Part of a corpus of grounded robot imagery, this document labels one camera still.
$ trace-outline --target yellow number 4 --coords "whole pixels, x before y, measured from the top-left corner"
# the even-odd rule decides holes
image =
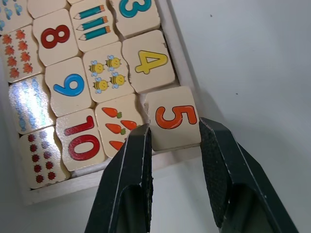
[[[149,74],[151,69],[163,66],[168,62],[167,56],[162,53],[141,50],[138,55],[141,65],[135,68],[137,73]]]

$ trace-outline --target teal number 3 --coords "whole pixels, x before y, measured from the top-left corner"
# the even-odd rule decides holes
[[[144,0],[145,4],[140,5],[138,2],[134,2],[133,3],[133,9],[128,11],[125,6],[128,3],[128,0],[121,0],[120,5],[119,5],[119,9],[121,14],[126,17],[126,18],[133,18],[138,11],[144,12],[144,11],[148,11],[151,7],[151,0]]]
[[[71,88],[70,87],[70,83],[72,82],[76,82],[77,83],[77,87],[76,88]],[[64,96],[70,96],[70,97],[74,97],[77,95],[80,95],[81,92],[84,89],[84,80],[83,78],[78,75],[78,74],[70,74],[65,78],[64,81],[64,87],[55,84],[53,86],[54,91],[64,95]]]

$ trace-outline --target teal pencil illustration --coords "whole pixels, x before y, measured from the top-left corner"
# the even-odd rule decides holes
[[[109,26],[106,26],[106,27],[103,27],[103,28],[99,28],[99,29],[96,29],[94,31],[91,31],[89,33],[85,33],[83,34],[79,40],[90,40],[90,39],[93,39],[97,36],[101,36],[101,35],[105,35],[107,33],[110,32],[110,27]]]
[[[79,31],[85,31],[87,29],[90,29],[90,28],[94,28],[96,26],[99,26],[99,25],[102,25],[102,24],[105,24],[108,22],[108,19],[107,19],[107,16],[104,16],[104,17],[100,17],[98,19],[95,19],[95,20],[92,20],[92,21],[89,21],[89,22],[86,22],[86,23],[83,23],[81,24],[77,30]]]
[[[74,18],[75,19],[83,19],[83,18],[87,18],[87,17],[93,16],[93,15],[96,15],[96,14],[103,12],[103,11],[105,11],[104,5],[100,5],[100,6],[96,6],[96,7],[93,7],[91,9],[88,9],[86,11],[82,11],[82,12],[76,14],[76,16]]]

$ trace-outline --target wooden puzzle tile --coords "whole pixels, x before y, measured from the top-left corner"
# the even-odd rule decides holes
[[[32,26],[5,34],[0,41],[4,76],[10,83],[37,75],[44,71],[38,58],[38,45],[32,35]]]
[[[145,110],[154,151],[186,148],[201,142],[199,116],[188,87],[148,93]]]
[[[105,0],[84,0],[70,8],[78,47],[82,52],[119,40],[113,30],[113,17]]]
[[[137,93],[174,82],[174,69],[161,31],[124,40],[122,54],[130,68],[130,83]]]
[[[82,0],[67,0],[71,5],[77,3],[77,2],[80,2]]]
[[[51,91],[51,108],[57,117],[93,106],[80,57],[48,66],[45,82]]]
[[[28,11],[33,18],[39,18],[60,9],[69,9],[67,0],[28,0]]]
[[[19,143],[30,188],[40,188],[70,177],[62,161],[60,142],[54,126],[23,135]]]
[[[42,74],[10,85],[9,99],[18,133],[27,134],[55,124]]]
[[[127,63],[116,42],[84,54],[88,86],[95,102],[104,102],[134,93],[128,80]]]
[[[116,11],[116,25],[125,38],[160,27],[160,17],[154,0],[110,0]]]
[[[104,151],[110,158],[119,151],[130,131],[144,124],[137,101],[136,95],[131,94],[100,103],[95,109]]]
[[[59,117],[56,120],[56,133],[62,142],[63,161],[69,171],[105,160],[93,109]]]
[[[81,54],[66,9],[36,18],[33,33],[39,42],[39,58],[46,67]]]
[[[31,24],[27,0],[2,0],[0,6],[0,34],[10,33]]]

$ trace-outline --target white table surface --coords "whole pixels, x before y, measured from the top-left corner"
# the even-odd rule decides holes
[[[311,2],[171,2],[204,116],[233,131],[263,166],[298,230],[310,232]],[[0,147],[1,232],[84,232],[96,188],[24,207],[3,133]],[[196,158],[153,173],[152,233],[218,232],[201,168]]]

